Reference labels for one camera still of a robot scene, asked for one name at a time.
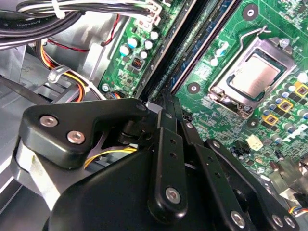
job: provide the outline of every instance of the orange wire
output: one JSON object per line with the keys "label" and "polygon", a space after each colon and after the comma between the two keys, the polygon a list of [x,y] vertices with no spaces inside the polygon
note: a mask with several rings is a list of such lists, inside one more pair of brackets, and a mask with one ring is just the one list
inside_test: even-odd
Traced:
{"label": "orange wire", "polygon": [[[49,68],[53,69],[55,68],[55,66],[51,63],[51,61],[49,60],[49,58],[47,57],[45,51],[43,48],[42,49],[42,53],[43,53],[43,56],[44,56],[44,59],[46,60],[46,62],[48,63],[49,65]],[[76,102],[80,102],[82,100],[82,88],[81,88],[81,85],[80,84],[77,84],[78,88],[79,88],[79,96],[78,96],[78,99],[76,100]]]}

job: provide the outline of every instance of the white connector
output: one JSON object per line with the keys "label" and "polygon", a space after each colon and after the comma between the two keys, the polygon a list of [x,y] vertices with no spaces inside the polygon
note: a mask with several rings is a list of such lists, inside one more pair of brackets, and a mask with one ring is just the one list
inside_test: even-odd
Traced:
{"label": "white connector", "polygon": [[246,141],[249,147],[254,151],[259,151],[263,147],[262,141],[255,135],[251,135]]}
{"label": "white connector", "polygon": [[159,15],[163,8],[161,5],[159,5],[153,0],[146,0],[145,2],[151,5],[151,7],[149,8],[150,14],[146,16],[145,20],[137,20],[136,25],[150,32],[153,29],[153,25],[157,26],[159,24],[161,20]]}

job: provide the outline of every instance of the yellow wire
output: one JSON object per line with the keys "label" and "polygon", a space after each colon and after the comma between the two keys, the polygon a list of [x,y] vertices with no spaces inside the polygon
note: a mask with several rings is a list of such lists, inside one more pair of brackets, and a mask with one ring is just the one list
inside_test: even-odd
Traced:
{"label": "yellow wire", "polygon": [[134,148],[126,148],[126,149],[123,149],[123,150],[110,150],[110,151],[106,151],[106,152],[103,152],[103,153],[100,153],[98,155],[95,155],[95,156],[92,156],[90,158],[88,158],[86,161],[85,161],[85,165],[84,165],[84,169],[97,157],[101,156],[101,155],[105,155],[105,154],[108,154],[108,153],[128,153],[128,154],[131,154],[133,152],[135,152],[137,149],[134,149]]}
{"label": "yellow wire", "polygon": [[[44,64],[45,64],[46,66],[48,66],[50,69],[54,69],[54,67],[52,67],[52,66],[45,60],[44,52],[45,52],[45,51],[44,51],[44,49],[43,49],[43,46],[41,46],[41,47],[40,47],[40,53],[41,53],[41,56],[42,56],[42,59],[43,59]],[[70,73],[64,73],[64,75],[69,76],[69,77],[71,77],[72,79],[76,80],[76,81],[83,87],[83,89],[84,89],[84,91],[85,91],[85,95],[86,95],[86,86],[84,85],[83,82],[80,81],[79,78],[77,78],[77,77],[74,76],[74,75],[71,75]]]}

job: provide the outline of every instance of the red wire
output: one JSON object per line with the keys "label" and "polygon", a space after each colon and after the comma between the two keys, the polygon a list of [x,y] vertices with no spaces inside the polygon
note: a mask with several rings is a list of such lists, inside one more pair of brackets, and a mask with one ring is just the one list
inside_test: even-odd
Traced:
{"label": "red wire", "polygon": [[114,25],[113,25],[113,28],[112,28],[112,31],[111,31],[110,38],[109,38],[106,42],[103,42],[103,43],[102,43],[102,46],[107,46],[107,45],[112,41],[112,39],[114,38],[114,33],[115,33],[116,26],[117,26],[117,24],[119,23],[119,21],[120,21],[120,15],[117,14],[117,15],[116,15],[116,21],[114,22]]}
{"label": "red wire", "polygon": [[83,49],[78,49],[78,48],[74,48],[74,47],[68,47],[68,46],[65,46],[61,43],[55,42],[55,41],[50,40],[50,39],[48,40],[48,42],[51,43],[51,44],[54,44],[58,47],[61,47],[63,49],[66,49],[66,50],[79,51],[79,52],[88,52],[89,51],[89,50],[83,50]]}

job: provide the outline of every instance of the cpu socket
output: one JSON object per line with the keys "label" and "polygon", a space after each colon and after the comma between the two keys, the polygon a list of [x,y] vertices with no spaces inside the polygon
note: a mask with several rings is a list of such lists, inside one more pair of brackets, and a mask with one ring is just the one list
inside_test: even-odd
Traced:
{"label": "cpu socket", "polygon": [[242,44],[210,86],[209,97],[243,118],[251,116],[296,67],[292,48],[279,47],[279,41],[256,36],[246,48]]}

